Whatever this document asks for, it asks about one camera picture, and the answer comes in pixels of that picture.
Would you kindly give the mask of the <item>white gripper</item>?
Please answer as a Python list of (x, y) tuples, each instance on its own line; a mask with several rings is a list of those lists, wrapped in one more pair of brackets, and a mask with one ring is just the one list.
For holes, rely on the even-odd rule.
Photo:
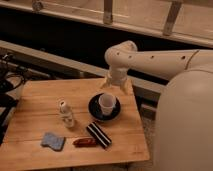
[(127, 69), (126, 68), (109, 68), (108, 75), (104, 78), (101, 88), (107, 88), (110, 85), (120, 86), (124, 94), (128, 95)]

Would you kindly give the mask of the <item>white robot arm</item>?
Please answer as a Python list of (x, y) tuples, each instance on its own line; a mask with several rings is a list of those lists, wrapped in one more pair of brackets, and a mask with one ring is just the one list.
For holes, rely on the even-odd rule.
[(132, 69), (168, 81), (155, 121), (153, 171), (213, 171), (213, 50), (138, 50), (132, 41), (108, 48), (106, 85), (126, 88)]

